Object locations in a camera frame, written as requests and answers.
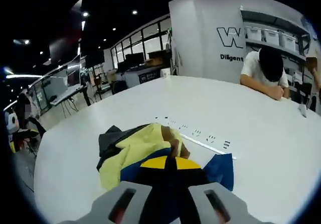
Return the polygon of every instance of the shelf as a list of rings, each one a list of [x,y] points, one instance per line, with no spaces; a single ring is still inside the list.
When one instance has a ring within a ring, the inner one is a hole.
[[[293,52],[291,50],[288,50],[284,47],[281,46],[277,46],[268,42],[261,42],[261,41],[256,41],[256,40],[252,40],[252,39],[245,39],[245,42],[248,44],[253,44],[253,45],[259,45],[259,46],[268,46],[268,47],[273,47],[275,49],[280,50],[282,53],[284,53],[287,56],[290,56],[292,58],[298,59],[299,61],[305,62],[305,57],[300,55],[297,52]]]
[[[289,31],[293,34],[297,34],[300,36],[307,35],[309,37],[309,32],[307,29],[305,29],[302,26],[299,26],[298,24],[292,21],[286,20],[281,17],[272,16],[263,12],[250,10],[250,9],[241,8],[240,10],[241,10],[243,21],[272,25],[272,26],[284,29],[286,31]]]

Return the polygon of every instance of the black hair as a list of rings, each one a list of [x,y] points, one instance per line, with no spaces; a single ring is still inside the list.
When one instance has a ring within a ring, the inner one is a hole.
[[[272,47],[262,47],[259,52],[261,70],[270,82],[278,82],[283,73],[283,59],[280,52]]]

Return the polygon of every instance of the yellow cloth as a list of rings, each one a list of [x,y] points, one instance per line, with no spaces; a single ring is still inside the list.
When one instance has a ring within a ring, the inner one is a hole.
[[[174,138],[179,140],[179,156],[182,138],[178,131],[171,129],[171,132]],[[119,185],[120,171],[123,168],[146,158],[155,151],[170,148],[171,145],[163,140],[161,125],[154,123],[119,142],[116,147],[122,149],[120,153],[106,159],[99,169],[101,185],[107,191]]]

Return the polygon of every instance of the blue cloth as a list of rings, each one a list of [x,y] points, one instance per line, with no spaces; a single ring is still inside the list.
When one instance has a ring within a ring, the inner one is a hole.
[[[170,148],[165,148],[165,149],[161,149],[161,150],[157,150],[155,151],[154,153],[148,155],[146,158],[134,163],[134,164],[131,164],[125,168],[123,168],[121,171],[120,171],[120,181],[129,181],[129,182],[133,182],[138,171],[139,171],[139,168],[140,168],[140,165],[149,160],[149,159],[153,159],[153,158],[157,158],[157,157],[161,157],[161,156],[167,156],[171,153],[171,149]]]
[[[218,182],[232,191],[234,172],[232,154],[215,155],[204,167],[203,171],[210,183]]]

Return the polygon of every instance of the white t-shirt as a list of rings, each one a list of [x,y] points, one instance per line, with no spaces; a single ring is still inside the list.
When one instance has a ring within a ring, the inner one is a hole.
[[[317,74],[319,78],[321,79],[321,47],[320,43],[317,40],[311,40],[309,51],[306,55],[306,57],[315,57],[317,60]],[[320,89],[317,87],[315,82],[313,81],[311,95],[316,96],[316,108],[315,112],[321,116],[321,103],[319,98],[319,91]]]
[[[266,79],[259,64],[259,52],[256,51],[247,54],[241,74],[250,76],[256,81],[259,81],[260,83],[269,87],[275,87],[278,85],[283,88],[289,87],[284,69],[283,74],[278,82],[271,82]]]

